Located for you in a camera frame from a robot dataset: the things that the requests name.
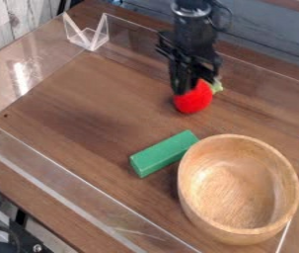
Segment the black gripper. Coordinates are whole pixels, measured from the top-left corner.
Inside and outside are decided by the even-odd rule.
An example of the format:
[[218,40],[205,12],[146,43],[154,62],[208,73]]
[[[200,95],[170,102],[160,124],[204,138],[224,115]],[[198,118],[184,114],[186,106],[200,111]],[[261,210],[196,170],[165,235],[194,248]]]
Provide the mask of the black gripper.
[[194,90],[200,80],[205,80],[210,89],[214,88],[220,76],[224,59],[212,46],[188,52],[174,44],[173,31],[160,31],[156,50],[169,60],[170,84],[176,95]]

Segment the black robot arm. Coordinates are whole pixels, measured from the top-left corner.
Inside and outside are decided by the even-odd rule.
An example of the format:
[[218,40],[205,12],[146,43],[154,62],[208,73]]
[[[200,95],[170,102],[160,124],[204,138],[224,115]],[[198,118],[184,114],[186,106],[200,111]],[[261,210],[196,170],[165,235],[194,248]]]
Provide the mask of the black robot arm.
[[173,0],[170,9],[173,29],[157,33],[156,50],[168,58],[173,93],[185,95],[200,79],[217,81],[224,60],[216,42],[233,23],[233,11],[220,0]]

